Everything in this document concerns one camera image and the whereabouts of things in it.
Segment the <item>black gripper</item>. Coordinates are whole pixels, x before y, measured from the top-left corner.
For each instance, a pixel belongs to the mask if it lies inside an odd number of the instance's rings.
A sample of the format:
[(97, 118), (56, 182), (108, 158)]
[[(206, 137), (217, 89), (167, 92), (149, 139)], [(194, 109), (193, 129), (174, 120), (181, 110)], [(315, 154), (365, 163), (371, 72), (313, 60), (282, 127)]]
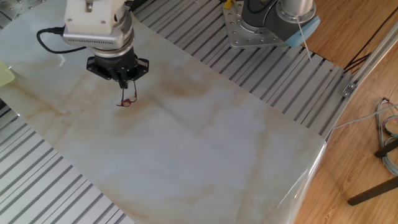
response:
[(87, 59), (86, 69), (105, 80), (118, 82), (121, 89), (128, 88), (129, 81), (136, 81), (149, 71), (148, 59), (137, 58), (134, 47), (113, 50), (93, 48), (93, 53), (94, 56)]

